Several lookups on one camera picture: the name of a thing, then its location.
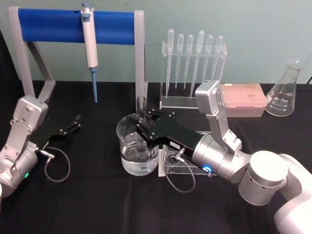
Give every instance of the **power cord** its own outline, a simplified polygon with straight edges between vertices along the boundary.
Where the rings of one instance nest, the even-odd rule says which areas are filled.
[[[66,175],[63,179],[59,179],[59,180],[52,179],[52,178],[48,175],[48,173],[47,173],[47,167],[48,167],[49,162],[51,161],[51,157],[48,158],[48,160],[47,160],[47,162],[45,163],[45,166],[44,166],[44,173],[45,173],[46,177],[47,177],[50,181],[52,181],[52,182],[61,183],[61,182],[63,182],[64,180],[66,180],[66,179],[68,178],[69,173],[70,173],[70,161],[69,161],[69,158],[68,158],[68,156],[66,155],[66,153],[64,153],[62,150],[60,150],[60,149],[58,149],[58,148],[55,148],[55,147],[46,147],[46,149],[59,151],[60,153],[62,153],[62,154],[65,156],[65,158],[66,158],[66,160],[67,160],[67,163],[68,163],[68,172],[67,172],[67,175]]]
[[[192,187],[191,189],[186,190],[186,191],[185,191],[185,190],[180,190],[180,189],[178,189],[178,188],[172,183],[172,181],[169,179],[169,177],[168,177],[168,175],[167,175],[167,171],[166,171],[165,165],[166,165],[166,162],[168,161],[168,158],[170,158],[170,157],[174,157],[174,158],[176,158],[177,160],[179,160],[180,162],[184,163],[185,166],[187,166],[187,168],[190,170],[190,173],[191,173],[192,179],[193,179],[193,187]],[[190,166],[185,162],[185,160],[184,160],[182,157],[180,157],[180,156],[178,156],[178,155],[177,155],[177,156],[170,156],[170,157],[167,157],[167,158],[166,158],[166,160],[165,160],[165,162],[164,162],[164,168],[163,168],[167,180],[168,180],[169,183],[172,185],[172,187],[173,187],[175,190],[177,190],[178,192],[184,193],[184,194],[190,193],[191,191],[194,190],[194,188],[195,188],[195,186],[196,186],[196,180],[195,180],[194,173],[192,172]]]

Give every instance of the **micropipette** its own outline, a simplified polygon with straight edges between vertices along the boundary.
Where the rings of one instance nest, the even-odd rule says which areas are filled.
[[[197,69],[198,69],[198,63],[199,63],[199,57],[201,49],[203,48],[205,38],[205,32],[203,30],[200,30],[197,36],[197,43],[196,43],[196,59],[195,59],[195,66],[194,66],[194,73],[193,73],[193,79],[192,79],[192,86],[191,86],[191,93],[190,98],[192,97],[192,93],[195,87],[195,81],[197,76]]]
[[[214,41],[213,35],[208,35],[208,37],[207,37],[207,42],[206,42],[206,55],[207,55],[207,57],[205,58],[205,61],[204,61],[203,77],[202,77],[202,79],[201,79],[201,82],[202,82],[202,83],[203,83],[204,80],[205,80],[206,71],[207,71],[207,66],[208,66],[208,59],[209,59],[209,56],[210,56],[211,48],[212,48],[212,46],[213,46],[213,41]]]
[[[193,47],[193,35],[189,34],[187,37],[187,42],[186,42],[187,56],[186,56],[185,70],[184,70],[184,88],[185,88],[185,83],[186,83],[186,78],[187,78],[187,72],[189,70],[192,47]]]
[[[183,48],[183,40],[184,40],[184,35],[179,34],[177,37],[177,56],[176,56],[176,67],[175,67],[175,88],[177,84],[177,79],[179,78],[179,69],[180,69],[180,60],[181,60],[181,54],[182,54],[182,48]]]
[[[171,57],[172,57],[172,49],[174,48],[174,36],[175,36],[175,31],[172,28],[169,29],[168,40],[167,40],[168,65],[167,65],[167,80],[166,80],[166,98],[168,95],[169,84],[170,84]]]
[[[96,71],[98,66],[96,31],[94,27],[94,8],[88,2],[82,3],[81,21],[84,44],[86,48],[87,64],[92,76],[94,102],[98,102]]]
[[[211,79],[215,78],[215,69],[216,69],[216,64],[218,62],[222,42],[223,42],[223,36],[219,35],[217,40],[216,40],[216,44],[215,44],[215,58],[214,58],[213,70],[211,72]]]

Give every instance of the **blue led light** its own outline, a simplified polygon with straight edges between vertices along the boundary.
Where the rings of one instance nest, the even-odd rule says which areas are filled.
[[[212,172],[212,169],[208,165],[204,165],[202,168],[205,172]]]

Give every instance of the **blue pipette tip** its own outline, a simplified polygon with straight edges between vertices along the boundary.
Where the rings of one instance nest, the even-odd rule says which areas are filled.
[[[94,102],[97,104],[98,103],[98,90],[97,90],[96,72],[91,71],[91,76],[92,76],[92,84],[93,84]]]

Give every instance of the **blue padded bar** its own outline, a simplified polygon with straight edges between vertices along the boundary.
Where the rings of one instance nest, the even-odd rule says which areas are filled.
[[[19,9],[24,41],[84,42],[80,11]],[[134,45],[134,13],[94,13],[97,43]]]

